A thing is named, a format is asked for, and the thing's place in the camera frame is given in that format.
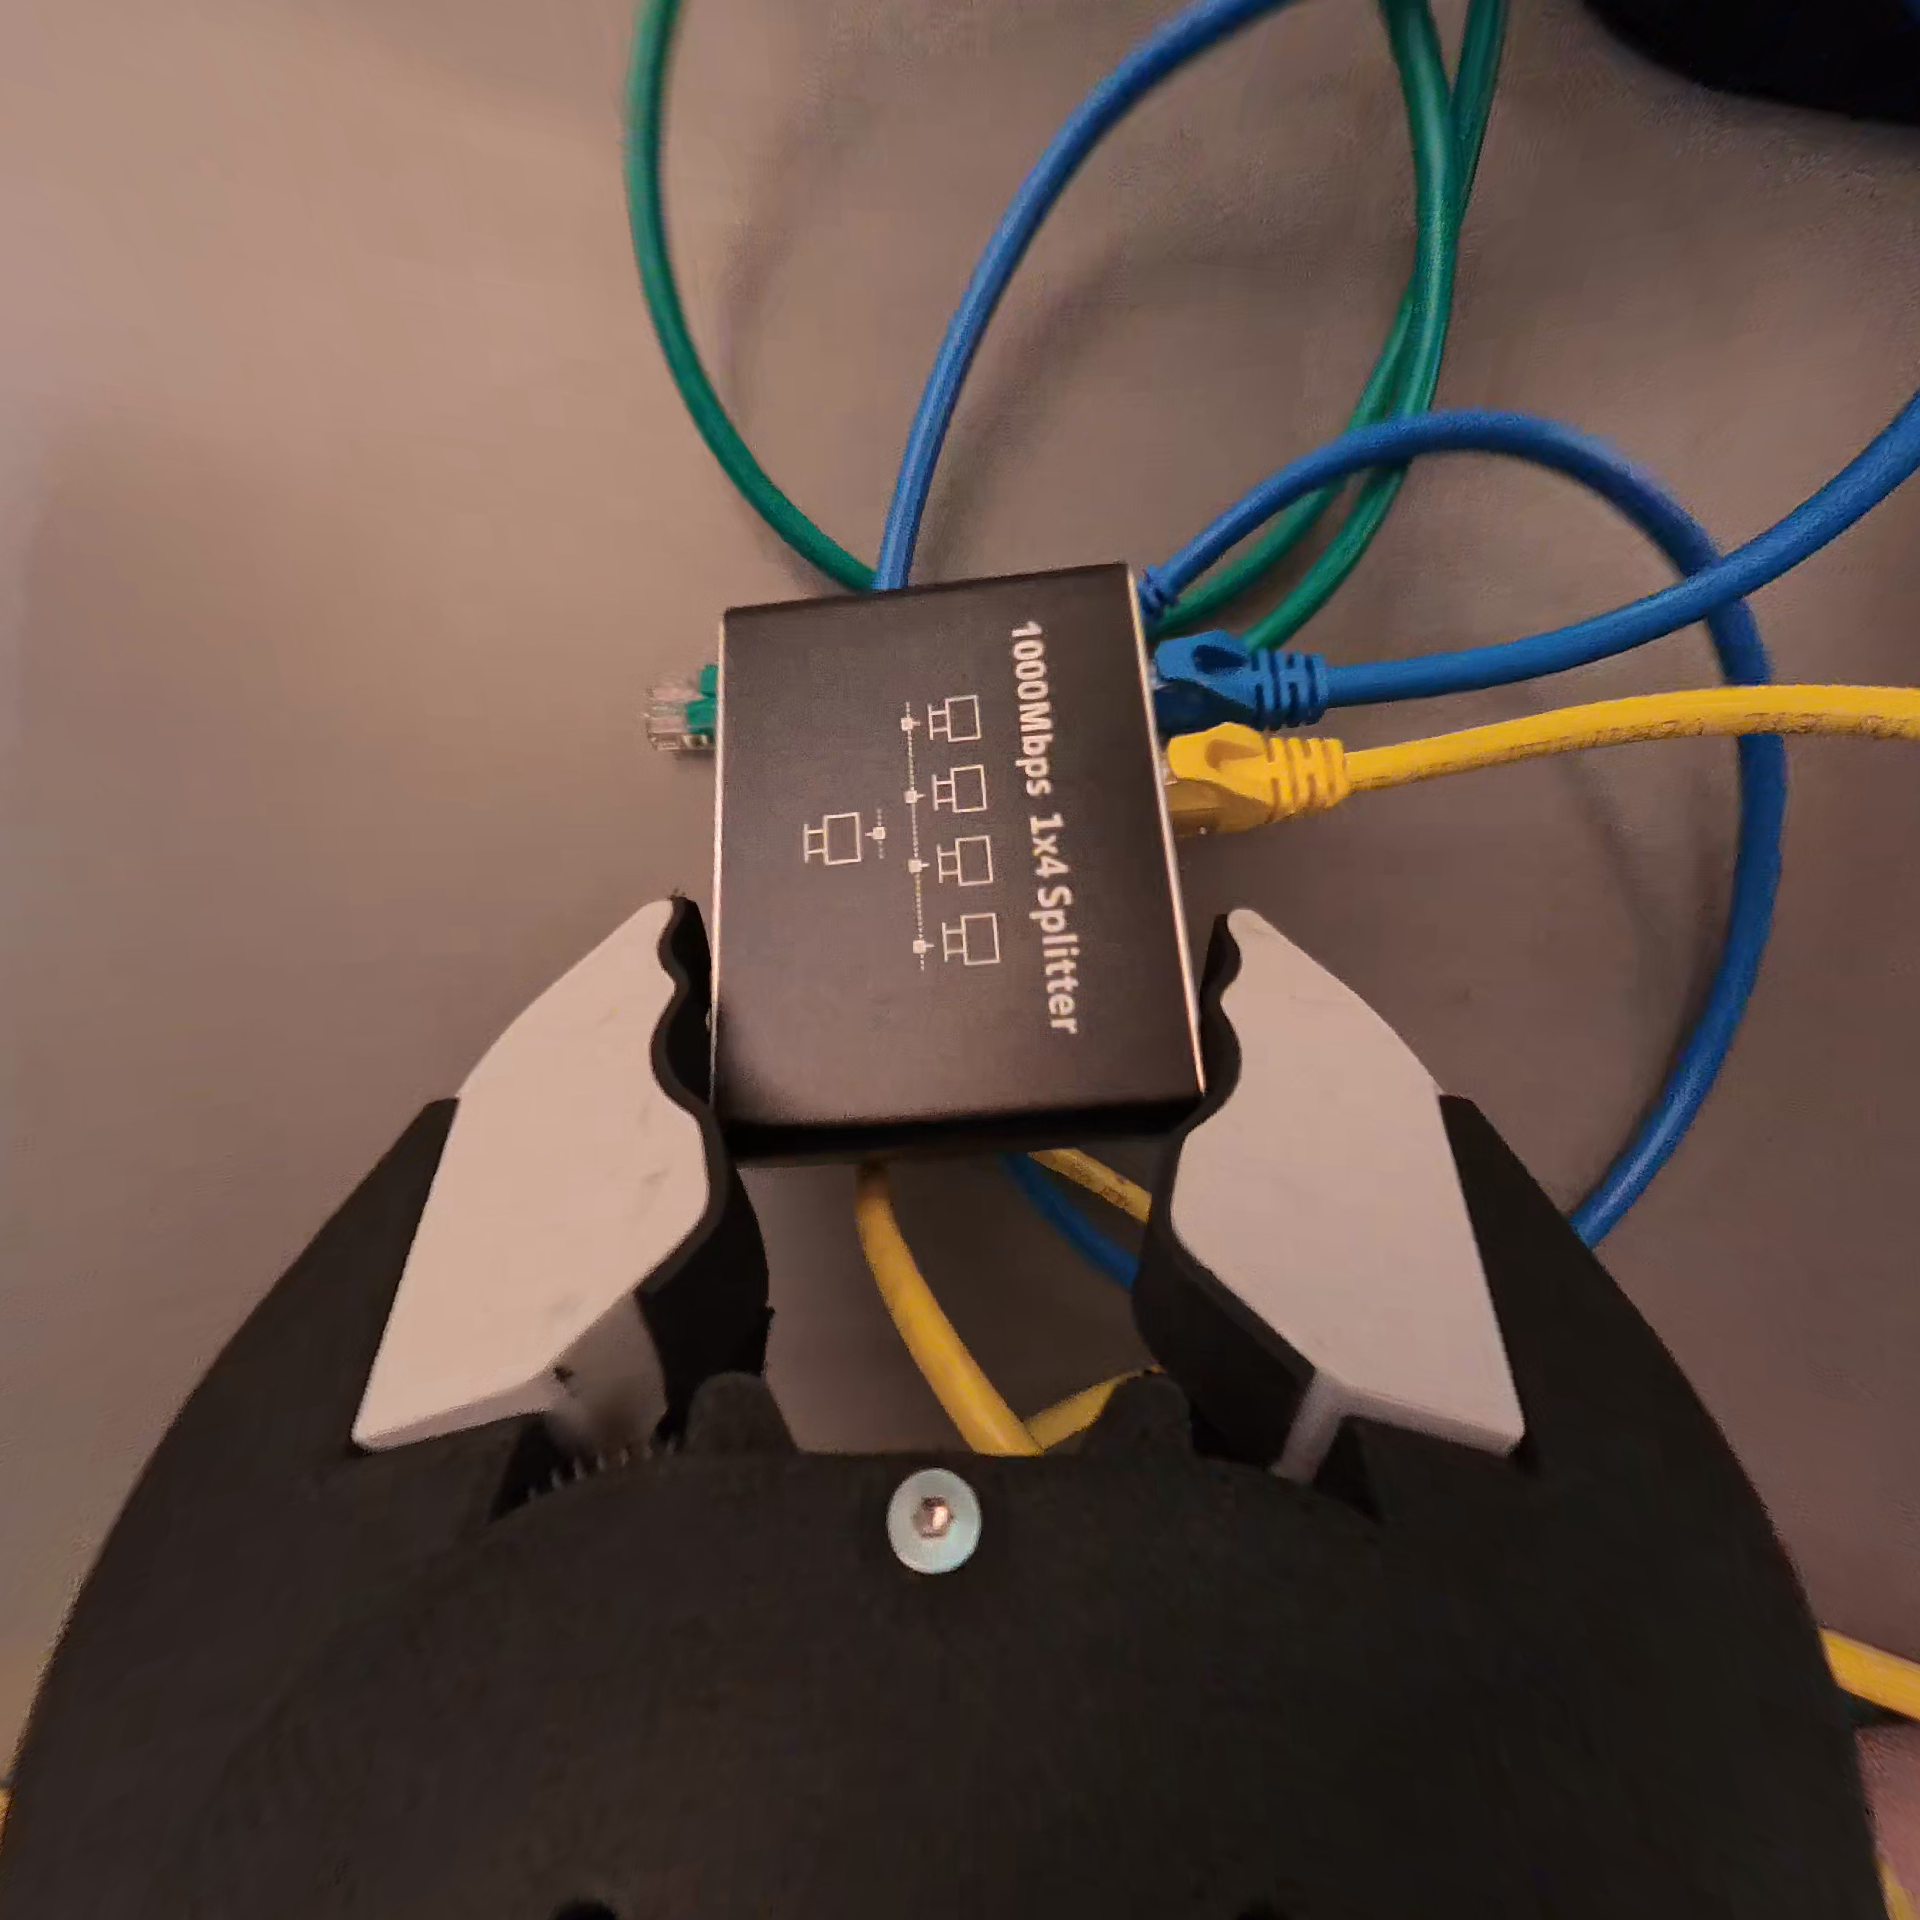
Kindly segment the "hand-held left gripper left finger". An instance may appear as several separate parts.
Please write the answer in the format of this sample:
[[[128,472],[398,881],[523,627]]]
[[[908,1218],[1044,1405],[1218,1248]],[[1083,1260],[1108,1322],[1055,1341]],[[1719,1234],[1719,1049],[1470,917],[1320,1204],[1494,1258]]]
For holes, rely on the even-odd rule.
[[[770,1269],[711,1094],[698,902],[639,908],[466,1074],[358,1403],[363,1452],[539,1420],[654,1454],[757,1377]]]

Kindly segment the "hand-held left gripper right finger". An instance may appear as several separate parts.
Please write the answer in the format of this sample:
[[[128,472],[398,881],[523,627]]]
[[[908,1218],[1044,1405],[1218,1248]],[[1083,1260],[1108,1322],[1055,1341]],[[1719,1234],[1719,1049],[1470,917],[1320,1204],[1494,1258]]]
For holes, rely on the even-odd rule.
[[[1524,1417],[1442,1094],[1404,1037],[1250,908],[1214,923],[1206,1094],[1134,1288],[1205,1442],[1311,1478],[1351,1425],[1514,1457]]]

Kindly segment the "black ethernet splitter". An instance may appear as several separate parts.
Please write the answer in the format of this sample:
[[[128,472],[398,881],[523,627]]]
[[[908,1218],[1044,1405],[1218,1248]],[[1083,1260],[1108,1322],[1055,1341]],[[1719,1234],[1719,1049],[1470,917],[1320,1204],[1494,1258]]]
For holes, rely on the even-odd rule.
[[[724,612],[711,902],[744,1161],[1181,1120],[1205,1062],[1132,570]]]

